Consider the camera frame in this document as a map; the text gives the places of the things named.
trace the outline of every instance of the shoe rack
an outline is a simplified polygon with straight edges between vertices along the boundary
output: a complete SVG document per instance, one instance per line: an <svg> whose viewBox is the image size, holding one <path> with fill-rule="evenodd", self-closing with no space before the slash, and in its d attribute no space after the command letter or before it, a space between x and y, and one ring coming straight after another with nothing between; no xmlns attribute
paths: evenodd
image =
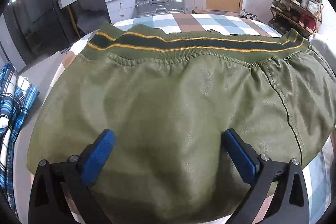
<svg viewBox="0 0 336 224"><path fill-rule="evenodd" d="M318 3L320 9L319 9L319 13L317 15L312 14L310 11L308 11L307 9L293 3L291 0L284 0L285 2L289 3L289 9L288 12L290 13L291 8L295 8L297 11L302 12L310 17L312 17L315 22L316 22L316 30L315 32L309 32L308 30L306 30L304 27L302 27L301 25L299 25L297 22L295 22L294 20L292 20L291 18L287 17L284 13L279 12L276 9L273 9L272 7L270 7L270 10L272 12L273 18L275 18L276 15L280 15L281 17L285 18L286 20L288 20L290 23L292 23L293 25L297 26L298 28L300 28L301 30L307 32L309 35L312 35L314 33L318 33L319 32L319 27L322 24L322 10L324 8L324 5L321 3L321 0L314 0L315 2Z"/></svg>

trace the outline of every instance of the yellow stripe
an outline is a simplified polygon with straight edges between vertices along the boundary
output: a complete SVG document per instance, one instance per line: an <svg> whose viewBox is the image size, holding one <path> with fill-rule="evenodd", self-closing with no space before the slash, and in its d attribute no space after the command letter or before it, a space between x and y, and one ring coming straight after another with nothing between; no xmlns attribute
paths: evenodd
<svg viewBox="0 0 336 224"><path fill-rule="evenodd" d="M94 48L98 51L105 51L108 48L112 48L112 47L122 47L122 48L132 48L132 49L136 49L136 50L149 50L149 51L154 51L154 52L172 52L172 51L183 51L183 50L190 50L190 49L213 49L213 50L225 50L225 51L233 51L233 52L283 52L283 51L287 51L287 50L294 50L296 48L299 48L303 45L304 43L304 39L302 39L302 43L298 46L295 47L291 47L291 48L285 48L285 49L281 49L281 50L265 50L265 49L258 49L258 48L254 48L254 49L237 49L237 48L224 48L224 47L207 47L207 46L191 46L191 47L182 47L182 48L171 48L171 49L167 49L167 50L163 50L160 48L152 48L152 47L137 47L137 46L131 46L131 45L124 45L124 44L113 44L107 48L100 48L97 47L96 45L91 44L90 42L88 42L87 45L89 45L91 48Z"/></svg>
<svg viewBox="0 0 336 224"><path fill-rule="evenodd" d="M96 32L97 35L101 35L103 37L106 37L107 39L111 40L111 41L115 41L114 38L110 37L108 34L104 33L104 32Z"/></svg>
<svg viewBox="0 0 336 224"><path fill-rule="evenodd" d="M299 33L296 32L296 36L295 36L295 39L294 39L293 43L296 42L298 35L299 35Z"/></svg>
<svg viewBox="0 0 336 224"><path fill-rule="evenodd" d="M107 35L106 33L103 32L97 32L97 35L101 35L103 37L106 37L107 39L111 40L111 41L115 41L115 39L113 37L110 37L109 35ZM264 41L264 40L235 40L235 39L227 39L227 38L211 38L211 37L190 37L190 38L177 38L177 39L171 39L171 40L165 40L162 37L159 37L157 35L154 36L149 36L149 35L144 35L144 34L140 34L140 33L135 33L135 32L125 32L123 35L134 35L137 37L142 37L142 38L156 38L159 39L163 42L166 43L170 43L170 42L178 42L178 41L187 41L187 40L217 40L217 41L230 41L230 42L262 42L262 43L269 43L269 44L280 44L280 45L284 45L287 44L288 42L291 42L291 40L287 40L284 43L280 43L280 42L270 42L270 41Z"/></svg>

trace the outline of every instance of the checkered bedsheet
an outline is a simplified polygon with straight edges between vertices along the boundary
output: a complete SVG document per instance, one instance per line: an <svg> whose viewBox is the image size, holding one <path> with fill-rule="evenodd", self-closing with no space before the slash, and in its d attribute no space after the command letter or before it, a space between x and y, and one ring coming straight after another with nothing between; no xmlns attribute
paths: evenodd
<svg viewBox="0 0 336 224"><path fill-rule="evenodd" d="M127 31L134 25L143 24L159 28L166 33L215 30L223 35L253 34L267 37L281 35L262 22L233 16L208 14L170 14L134 18L117 22L114 26Z"/></svg>
<svg viewBox="0 0 336 224"><path fill-rule="evenodd" d="M157 15L120 21L117 22L115 26L123 31L127 31L137 24L160 28L166 33L215 30L223 35L253 34L264 35L267 37L281 36L271 27L259 21L233 16L208 14ZM90 35L91 34L83 37L71 47L54 76L49 92L63 71L84 49ZM330 135L322 151L303 171L309 196L310 224L315 224L317 222L335 196L335 136L336 130ZM260 221L263 218L267 208L268 206L262 207L260 213L258 214L261 218L256 219L255 222ZM227 219L228 217L222 218L211 222L211 224L223 224Z"/></svg>

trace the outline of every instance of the silver suitcase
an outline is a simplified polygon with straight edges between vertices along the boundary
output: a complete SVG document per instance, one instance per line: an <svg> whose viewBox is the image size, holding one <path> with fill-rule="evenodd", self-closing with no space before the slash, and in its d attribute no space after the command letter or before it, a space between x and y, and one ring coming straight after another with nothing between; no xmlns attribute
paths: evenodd
<svg viewBox="0 0 336 224"><path fill-rule="evenodd" d="M183 0L144 0L136 4L138 17L184 13Z"/></svg>

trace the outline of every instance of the metal screw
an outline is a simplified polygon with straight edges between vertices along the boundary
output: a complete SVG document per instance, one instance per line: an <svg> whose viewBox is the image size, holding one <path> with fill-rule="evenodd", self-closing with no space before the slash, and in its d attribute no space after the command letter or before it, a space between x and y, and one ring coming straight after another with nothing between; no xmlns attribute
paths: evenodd
<svg viewBox="0 0 336 224"><path fill-rule="evenodd" d="M268 161L269 160L269 156L267 154L261 154L260 158L264 161Z"/></svg>
<svg viewBox="0 0 336 224"><path fill-rule="evenodd" d="M69 161L70 162L76 162L78 160L78 156L77 155L72 155L70 158L69 158Z"/></svg>
<svg viewBox="0 0 336 224"><path fill-rule="evenodd" d="M47 164L46 160L41 160L39 166L45 166Z"/></svg>
<svg viewBox="0 0 336 224"><path fill-rule="evenodd" d="M297 159L292 159L292 163L294 165L299 165L300 164L300 162Z"/></svg>

